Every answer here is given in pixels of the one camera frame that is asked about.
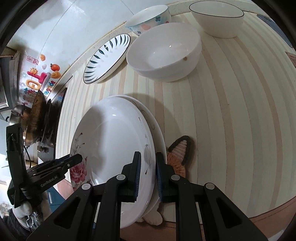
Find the white glove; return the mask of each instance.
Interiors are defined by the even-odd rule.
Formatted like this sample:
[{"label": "white glove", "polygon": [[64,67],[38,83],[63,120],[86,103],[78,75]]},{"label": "white glove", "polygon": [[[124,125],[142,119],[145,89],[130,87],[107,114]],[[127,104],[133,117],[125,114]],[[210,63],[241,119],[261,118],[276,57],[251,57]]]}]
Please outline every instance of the white glove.
[{"label": "white glove", "polygon": [[[50,210],[49,202],[47,200],[47,192],[42,193],[42,201],[41,204],[37,207],[37,209],[41,210],[43,221],[49,217],[49,215],[52,213]],[[27,216],[31,215],[32,213],[32,206],[28,201],[25,201],[22,203],[21,206],[17,208],[12,208],[13,214],[17,218],[18,222],[27,230],[29,230],[29,227],[26,223],[26,220],[28,219]]]}]

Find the cabinet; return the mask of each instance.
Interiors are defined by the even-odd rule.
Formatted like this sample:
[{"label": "cabinet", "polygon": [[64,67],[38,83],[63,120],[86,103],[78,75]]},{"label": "cabinet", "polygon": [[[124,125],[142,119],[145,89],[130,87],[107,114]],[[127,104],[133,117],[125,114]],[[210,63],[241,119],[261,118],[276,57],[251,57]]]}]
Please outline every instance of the cabinet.
[{"label": "cabinet", "polygon": [[54,187],[51,187],[47,190],[47,196],[52,212],[54,212],[65,201],[65,199],[58,193],[58,191]]}]

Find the plate rim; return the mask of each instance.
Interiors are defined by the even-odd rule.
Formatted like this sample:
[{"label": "plate rim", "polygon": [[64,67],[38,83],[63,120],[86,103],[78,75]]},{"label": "plate rim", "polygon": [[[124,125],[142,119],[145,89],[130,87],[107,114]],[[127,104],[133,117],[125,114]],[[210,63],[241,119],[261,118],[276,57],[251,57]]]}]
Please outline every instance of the plate rim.
[{"label": "plate rim", "polygon": [[[124,97],[126,97],[126,98],[128,98],[128,99],[131,99],[131,100],[133,100],[133,101],[135,101],[136,103],[138,103],[139,105],[141,105],[141,107],[143,108],[143,109],[146,109],[145,111],[146,112],[148,112],[148,114],[151,116],[151,118],[153,118],[154,120],[155,120],[155,122],[157,123],[157,126],[158,126],[158,129],[159,129],[159,131],[160,131],[160,133],[161,133],[161,136],[162,136],[162,141],[163,141],[163,144],[164,144],[164,147],[166,148],[166,146],[165,146],[165,140],[164,140],[164,137],[163,137],[163,134],[162,134],[162,132],[161,132],[161,129],[160,129],[160,126],[159,126],[159,124],[158,124],[158,122],[157,122],[157,120],[155,119],[155,117],[154,117],[154,115],[151,113],[151,111],[141,102],[141,101],[139,101],[139,100],[137,100],[136,98],[133,98],[133,97],[131,97],[131,96],[128,96],[128,95],[112,95],[112,96],[109,96],[108,98],[111,98],[111,97],[120,97],[120,98],[123,98],[124,99]],[[165,163],[167,163],[167,154],[166,154],[166,152],[165,152],[165,154],[163,154],[163,155],[165,155],[164,157],[164,161],[165,161]],[[155,185],[154,186],[154,189],[153,189],[153,193],[152,193],[152,196],[153,196],[153,194],[154,195],[157,195],[157,197],[158,197],[158,199],[157,199],[157,201],[159,200],[159,196],[158,196],[158,189],[157,189],[157,185]],[[153,208],[154,208],[154,206],[157,204],[157,201],[154,203],[154,205],[152,206],[151,205],[151,207],[149,207],[148,208],[148,206],[149,206],[149,204],[150,204],[150,202],[148,203],[148,206],[147,206],[147,208],[145,209],[145,211],[144,211],[144,213],[143,213],[143,215],[141,216],[141,217],[143,217],[143,216],[145,216],[146,214],[148,214]]]}]

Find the striped tablecloth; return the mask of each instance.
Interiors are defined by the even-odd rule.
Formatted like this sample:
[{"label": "striped tablecloth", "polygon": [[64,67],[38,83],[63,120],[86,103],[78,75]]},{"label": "striped tablecloth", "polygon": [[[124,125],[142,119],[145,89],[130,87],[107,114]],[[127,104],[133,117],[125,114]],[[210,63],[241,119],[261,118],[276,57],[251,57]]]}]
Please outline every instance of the striped tablecloth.
[{"label": "striped tablecloth", "polygon": [[[56,158],[70,152],[76,127],[94,103],[127,94],[153,113],[167,146],[182,135],[194,140],[186,167],[191,182],[213,182],[249,217],[287,202],[296,195],[296,69],[285,51],[294,49],[252,13],[233,39],[207,35],[191,13],[177,19],[201,35],[196,69],[157,83],[124,61],[107,81],[86,85],[86,61],[66,93]],[[174,212],[168,205],[164,218],[175,221]]]}]

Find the wall tile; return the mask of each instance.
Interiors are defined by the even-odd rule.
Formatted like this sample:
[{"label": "wall tile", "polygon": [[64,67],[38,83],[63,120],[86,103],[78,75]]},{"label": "wall tile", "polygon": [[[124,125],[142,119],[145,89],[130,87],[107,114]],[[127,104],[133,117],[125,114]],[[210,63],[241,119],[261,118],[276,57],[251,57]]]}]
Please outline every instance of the wall tile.
[{"label": "wall tile", "polygon": [[175,2],[174,0],[122,0],[124,4],[132,11],[133,14],[154,5],[168,4]]},{"label": "wall tile", "polygon": [[8,46],[25,50],[38,58],[50,32],[74,0],[49,0],[38,8],[17,30]]},{"label": "wall tile", "polygon": [[77,0],[56,24],[41,52],[63,74],[95,41],[131,16],[120,0]]}]

